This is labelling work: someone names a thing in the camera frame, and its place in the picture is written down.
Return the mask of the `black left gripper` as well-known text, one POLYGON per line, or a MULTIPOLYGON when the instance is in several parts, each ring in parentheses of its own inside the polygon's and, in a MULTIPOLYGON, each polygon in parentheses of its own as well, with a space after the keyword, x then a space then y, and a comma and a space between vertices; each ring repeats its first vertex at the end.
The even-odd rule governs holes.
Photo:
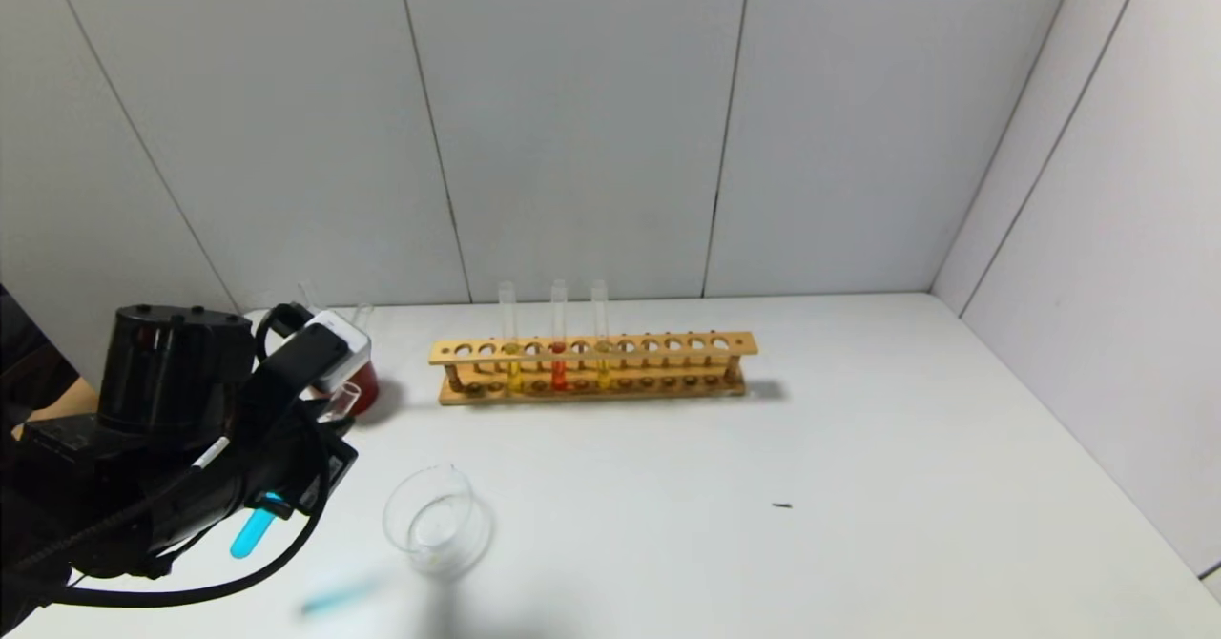
POLYGON ((335 491, 359 457, 346 440, 350 419, 320 422, 320 411, 243 407, 221 434, 225 448, 214 439, 186 448, 175 464, 183 483, 150 507, 150 552, 186 544, 241 509, 271 509, 282 519, 317 512, 322 467, 335 491))

